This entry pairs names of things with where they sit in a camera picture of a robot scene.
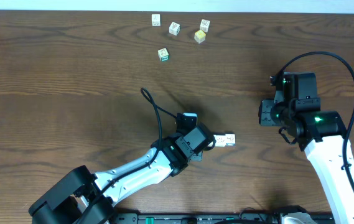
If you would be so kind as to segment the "white block red bug drawing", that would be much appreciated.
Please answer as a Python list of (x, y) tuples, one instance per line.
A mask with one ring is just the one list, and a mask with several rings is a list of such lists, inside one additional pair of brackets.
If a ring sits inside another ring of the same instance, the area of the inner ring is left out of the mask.
[(226, 136), (225, 135), (214, 135), (215, 137), (215, 147), (225, 147), (226, 146)]

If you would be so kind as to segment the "acorn picture wooden block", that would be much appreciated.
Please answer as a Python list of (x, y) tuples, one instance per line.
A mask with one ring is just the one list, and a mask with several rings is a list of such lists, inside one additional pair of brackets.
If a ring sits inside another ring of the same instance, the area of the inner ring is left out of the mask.
[(226, 146), (236, 145), (236, 139), (234, 134), (225, 134), (225, 145)]

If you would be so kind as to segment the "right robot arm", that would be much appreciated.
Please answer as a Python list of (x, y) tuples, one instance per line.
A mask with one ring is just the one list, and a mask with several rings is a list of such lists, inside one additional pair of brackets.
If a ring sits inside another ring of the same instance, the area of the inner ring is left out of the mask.
[(354, 158), (348, 131), (336, 111), (321, 111), (316, 98), (291, 102), (265, 99), (259, 123), (293, 137), (314, 168), (336, 223), (354, 223)]

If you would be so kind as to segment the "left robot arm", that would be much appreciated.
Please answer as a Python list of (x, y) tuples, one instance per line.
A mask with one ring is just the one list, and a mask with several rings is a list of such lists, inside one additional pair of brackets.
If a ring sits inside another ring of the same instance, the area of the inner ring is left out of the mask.
[(120, 201), (178, 175), (194, 154), (215, 142), (208, 128), (198, 124), (161, 139), (144, 156), (121, 167), (95, 173), (77, 167), (34, 202), (29, 215), (33, 223), (106, 223)]

